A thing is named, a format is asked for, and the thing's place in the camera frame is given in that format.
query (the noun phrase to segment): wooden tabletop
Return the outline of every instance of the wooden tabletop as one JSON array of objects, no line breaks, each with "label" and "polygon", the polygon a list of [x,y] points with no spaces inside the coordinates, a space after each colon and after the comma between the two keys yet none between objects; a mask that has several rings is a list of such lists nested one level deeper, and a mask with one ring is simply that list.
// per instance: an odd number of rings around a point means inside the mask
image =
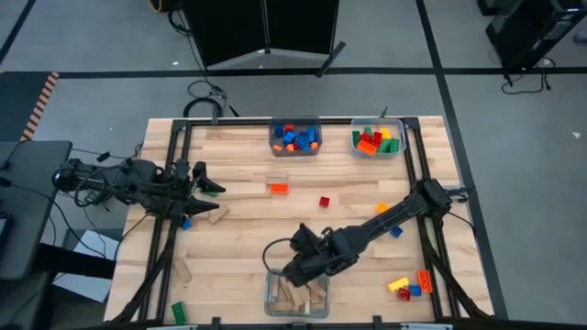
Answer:
[{"label": "wooden tabletop", "polygon": [[[420,124],[433,178],[443,185],[459,185],[459,175],[441,116],[422,116]],[[151,119],[141,158],[164,166],[172,119]],[[266,126],[198,126],[192,133],[189,161],[203,160],[208,177],[227,188],[216,202],[229,212],[215,225],[207,214],[193,217],[193,227],[180,230],[174,251],[193,279],[180,283],[172,272],[166,324],[173,324],[171,304],[184,302],[191,324],[210,324],[213,316],[223,324],[288,323],[299,319],[273,318],[263,310],[267,270],[261,252],[274,239],[290,237],[301,222],[319,233],[359,225],[375,215],[378,202],[396,204],[409,193],[404,155],[393,159],[354,159],[349,153],[350,126],[322,126],[323,145],[315,157],[276,158],[267,143]],[[412,134],[416,173],[419,162]],[[182,143],[178,143],[176,156]],[[271,195],[265,184],[270,171],[289,173],[289,195]],[[321,196],[330,198],[327,209],[318,206]],[[469,218],[466,204],[454,203],[452,212]],[[142,216],[140,206],[128,212],[125,232]],[[447,215],[444,236],[455,278],[488,314],[492,305],[471,228]],[[105,320],[116,316],[143,281],[154,219],[147,218],[122,243]],[[163,227],[161,248],[168,223]],[[432,321],[429,294],[411,302],[399,301],[385,284],[402,277],[416,283],[424,269],[415,219],[402,224],[399,238],[384,235],[369,244],[359,262],[330,278],[330,315],[311,322],[368,323],[374,315],[384,322]],[[268,263],[284,266],[294,255],[287,244],[275,245]],[[449,315],[444,283],[438,288],[444,315]],[[153,286],[149,316],[154,317],[159,281]]]}]

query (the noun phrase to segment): clear plastic bin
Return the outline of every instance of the clear plastic bin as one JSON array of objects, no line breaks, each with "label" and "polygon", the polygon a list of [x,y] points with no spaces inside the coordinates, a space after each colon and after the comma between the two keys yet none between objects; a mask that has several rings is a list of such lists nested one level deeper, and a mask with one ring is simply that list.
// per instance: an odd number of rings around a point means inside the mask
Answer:
[{"label": "clear plastic bin", "polygon": [[[282,137],[275,136],[275,128],[276,127],[285,127],[285,125],[291,124],[293,125],[293,132],[299,136],[299,132],[305,132],[310,127],[314,127],[316,129],[316,138],[318,142],[318,147],[306,150],[295,150],[295,151],[288,151],[286,149],[286,145],[283,144]],[[280,146],[282,147],[281,151],[275,150],[273,146]],[[318,151],[320,151],[320,147],[322,146],[322,127],[320,125],[320,118],[315,115],[309,116],[299,116],[299,117],[273,117],[269,121],[269,148],[275,157],[294,157],[294,156],[315,156]]]},{"label": "clear plastic bin", "polygon": [[323,319],[323,318],[327,318],[328,314],[330,314],[330,278],[326,275],[321,275],[318,278],[316,278],[316,280],[318,281],[318,285],[320,285],[320,287],[322,289],[324,289],[327,292],[327,296],[326,298],[324,298],[325,300],[325,308],[324,310],[315,310],[315,311],[311,311],[310,313],[304,313],[304,312],[272,312],[269,310],[269,304],[270,303],[275,303],[276,300],[274,298],[274,296],[276,294],[273,294],[273,288],[275,283],[279,280],[279,276],[271,273],[271,272],[267,272],[267,280],[265,283],[265,313],[268,316],[274,316],[274,317],[303,317],[303,318],[313,318],[313,319]]},{"label": "clear plastic bin", "polygon": [[[355,148],[352,141],[352,132],[359,131],[363,133],[365,127],[370,127],[373,133],[381,132],[382,128],[389,129],[392,138],[399,139],[399,149],[396,152],[381,153],[377,152],[372,157]],[[353,156],[362,159],[390,159],[391,157],[403,153],[405,150],[405,126],[404,122],[395,118],[355,118],[350,122],[350,151]]]}]

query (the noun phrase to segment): black metal frame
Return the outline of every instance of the black metal frame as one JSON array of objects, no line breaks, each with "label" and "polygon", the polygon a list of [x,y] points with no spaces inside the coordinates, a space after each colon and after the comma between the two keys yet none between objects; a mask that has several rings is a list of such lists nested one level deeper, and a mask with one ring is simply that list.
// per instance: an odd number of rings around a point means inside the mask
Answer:
[{"label": "black metal frame", "polygon": [[[352,118],[351,117],[325,117],[321,118],[322,125],[350,125]],[[422,138],[422,132],[420,130],[420,124],[417,117],[406,117],[402,118],[404,125],[407,128],[410,128],[414,132],[415,136],[415,144],[416,149],[418,152],[418,158],[420,161],[420,166],[422,168],[422,176],[424,179],[430,178],[430,169],[428,167],[427,158],[426,158],[426,151],[424,146],[424,140]],[[270,119],[268,117],[258,117],[258,118],[218,118],[218,125],[219,126],[268,126]],[[172,132],[170,136],[170,141],[168,145],[168,152],[167,157],[165,160],[165,170],[168,171],[170,168],[171,163],[174,161],[175,150],[177,147],[178,137],[180,132],[184,132],[183,135],[183,145],[180,158],[182,160],[187,160],[189,154],[190,143],[192,139],[192,130],[198,126],[210,126],[209,119],[174,119],[172,122]],[[415,166],[414,160],[412,158],[412,150],[410,147],[409,137],[406,138],[406,149],[404,152],[405,157],[405,164],[407,168],[407,175],[410,182],[410,185],[415,184],[417,178],[415,176]],[[418,232],[420,235],[420,242],[423,242],[425,235],[427,235],[426,231],[426,222],[424,217],[417,217],[418,222]],[[162,222],[163,219],[157,219],[153,228],[153,236],[151,238],[151,245],[149,251],[149,261],[147,265],[147,272],[152,270],[155,259],[159,252],[159,245],[161,240],[161,229],[162,229]],[[449,259],[448,259],[448,252],[444,240],[444,235],[442,233],[442,227],[440,224],[433,223],[436,232],[436,239],[437,239],[437,251],[442,260],[442,262],[449,268]],[[176,230],[172,230],[168,233],[168,237],[171,236],[172,241],[174,242],[176,235]],[[436,281],[436,274],[432,263],[430,260],[425,256],[425,266],[426,269],[430,271],[432,285],[434,287],[433,292],[431,295],[432,307],[434,311],[434,316],[436,320],[445,317],[442,313],[442,308],[440,305],[440,299],[438,297],[438,286]],[[165,307],[167,304],[167,295],[169,291],[169,282],[170,282],[170,275],[172,270],[172,262],[171,260],[167,262],[165,268],[163,269],[162,278],[161,278],[161,287],[159,292],[159,298],[157,303],[157,314],[156,319],[153,321],[156,322],[163,322],[165,316]],[[449,297],[449,306],[450,306],[450,314],[453,317],[460,317],[460,310],[457,300],[452,293],[449,286],[447,286],[447,293]],[[149,309],[149,300],[145,299],[140,306],[139,314],[138,314],[138,321],[144,322],[147,320],[147,313]],[[223,329],[280,329],[283,330],[285,328],[292,328],[296,329],[306,329],[309,324],[229,324],[223,325]],[[219,329],[220,327],[220,318],[215,317],[213,319],[213,323],[210,325],[207,324],[199,324],[198,329]],[[371,324],[312,324],[313,329],[335,329],[335,328],[348,328],[348,329],[398,329],[401,327],[399,323],[383,323],[382,319],[378,315],[373,316],[373,323]]]}]

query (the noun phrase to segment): blue lego brick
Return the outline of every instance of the blue lego brick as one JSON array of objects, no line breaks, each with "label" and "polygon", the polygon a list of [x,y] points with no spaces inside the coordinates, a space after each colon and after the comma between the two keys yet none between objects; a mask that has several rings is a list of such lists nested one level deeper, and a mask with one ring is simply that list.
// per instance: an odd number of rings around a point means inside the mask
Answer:
[{"label": "blue lego brick", "polygon": [[318,132],[316,132],[316,128],[311,126],[308,128],[308,137],[310,138],[310,143],[318,142]]},{"label": "blue lego brick", "polygon": [[283,138],[283,127],[277,126],[275,128],[275,138]]},{"label": "blue lego brick", "polygon": [[389,231],[389,233],[395,238],[399,237],[403,232],[404,230],[398,226],[393,227],[392,230]]},{"label": "blue lego brick", "polygon": [[409,288],[412,296],[419,297],[422,295],[422,288],[419,285],[410,285]]},{"label": "blue lego brick", "polygon": [[183,226],[182,229],[183,230],[188,230],[192,227],[192,222],[190,221],[190,218],[187,216],[183,217]]},{"label": "blue lego brick", "polygon": [[283,137],[283,144],[288,145],[292,144],[295,141],[295,133],[294,132],[287,132],[285,137]]},{"label": "blue lego brick", "polygon": [[307,132],[300,132],[297,137],[297,141],[295,141],[300,149],[305,148],[308,145],[308,133]]}]

